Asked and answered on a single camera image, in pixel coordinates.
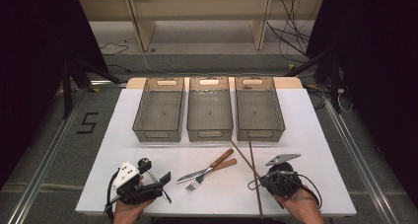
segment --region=knife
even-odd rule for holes
[[[225,161],[225,162],[222,162],[222,163],[220,163],[218,166],[216,166],[216,167],[215,167],[212,171],[210,171],[210,173],[211,173],[211,172],[214,172],[214,171],[221,170],[221,169],[226,168],[226,167],[229,167],[229,166],[232,166],[232,165],[234,165],[234,164],[236,164],[236,163],[237,163],[237,159],[235,159],[235,158],[233,158],[233,159],[231,159],[231,160],[228,160],[228,161]],[[203,170],[201,170],[201,171],[198,171],[198,172],[195,172],[195,173],[192,173],[192,174],[186,175],[186,176],[184,176],[184,177],[182,177],[182,178],[178,179],[175,183],[176,183],[176,184],[180,184],[180,183],[183,183],[183,182],[186,182],[186,181],[192,180],[192,179],[194,179],[194,178],[196,178],[196,177],[198,177],[198,176],[202,175],[203,173],[205,173],[205,171],[206,171],[206,170],[207,170],[207,169],[203,169]]]

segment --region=metal fork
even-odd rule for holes
[[[190,185],[188,185],[188,187],[186,187],[185,189],[187,191],[193,191],[195,189],[197,189],[198,187],[200,187],[200,185],[203,182],[203,177],[210,172],[211,170],[213,170],[214,168],[216,168],[222,161],[224,161],[228,156],[230,156],[232,153],[234,152],[234,150],[232,148],[228,149],[228,151],[226,151],[224,154],[222,154],[221,157],[219,157],[215,162],[213,162],[207,169],[206,171],[198,176],[196,178],[196,180],[194,180]]]

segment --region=gray floor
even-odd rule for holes
[[[178,22],[159,23],[150,47],[155,50],[149,50],[144,55],[138,50],[136,40],[126,23],[107,25],[92,23],[92,26],[100,45],[107,42],[129,45],[128,50],[104,57],[107,64],[118,65],[109,66],[109,70],[112,75],[121,79],[167,75],[168,72],[183,76],[209,73],[283,75],[290,70],[289,63],[292,63],[279,55],[279,42],[271,32],[267,32],[263,50],[254,50],[250,31],[245,22],[196,22],[186,23],[186,25]],[[286,46],[281,46],[284,46],[281,47],[284,49],[282,52],[286,52]],[[104,53],[112,54],[112,50],[118,51],[117,48],[104,49]],[[294,58],[304,60],[303,56],[295,52],[289,51],[289,53]],[[313,84],[313,73],[314,68],[301,74],[302,82]],[[95,74],[90,74],[90,77],[92,80],[103,79]],[[77,93],[77,88],[75,86],[73,88],[74,97],[81,97],[81,94]],[[103,85],[93,88],[96,90],[90,90],[83,98],[68,134],[35,197],[25,223],[107,222],[105,217],[87,216],[74,211],[122,89]],[[313,107],[321,105],[322,98],[318,95],[311,94],[311,99]],[[346,99],[342,99],[342,103],[350,104]],[[63,108],[63,95],[58,91],[55,100],[50,105],[48,117],[44,119],[37,132],[33,145],[28,148],[13,175],[0,192],[0,223],[7,223],[17,201],[33,178],[43,155],[63,122]],[[327,107],[317,109],[316,114],[358,214],[349,218],[332,220],[326,218],[325,222],[384,223],[375,207],[373,196],[368,193],[328,110]],[[97,113],[89,116],[90,121],[97,124],[94,131],[87,134],[78,133],[90,129],[89,126],[82,125],[86,113],[89,112]],[[341,116],[362,155],[367,158],[367,165],[389,200],[399,223],[417,223],[417,208],[393,175],[384,156],[377,151],[374,139],[357,114],[355,107],[350,113],[343,112]],[[147,216],[141,217],[139,223],[148,224],[151,221],[156,223],[246,223],[241,219],[152,219]],[[283,218],[281,221],[297,223],[291,217]]]

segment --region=wooden handle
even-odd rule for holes
[[[220,163],[218,166],[216,166],[216,168],[214,168],[214,169],[212,170],[212,172],[215,172],[215,171],[221,170],[221,169],[223,169],[223,168],[227,168],[227,167],[232,166],[232,165],[234,165],[234,164],[236,164],[236,163],[237,163],[237,159],[235,159],[235,158],[233,158],[233,159],[231,159],[231,160],[228,160],[228,161],[225,161],[225,162],[222,162],[222,163]]]
[[[215,162],[210,165],[211,168],[216,168],[222,161],[224,161],[228,156],[230,156],[234,150],[232,148],[228,149],[221,157],[219,157]]]

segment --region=transparent plastic bin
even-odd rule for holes
[[[237,140],[278,142],[285,130],[272,77],[236,77]]]
[[[179,142],[183,78],[147,78],[133,131],[141,142]]]
[[[228,77],[191,77],[187,132],[194,141],[231,141],[233,133]]]

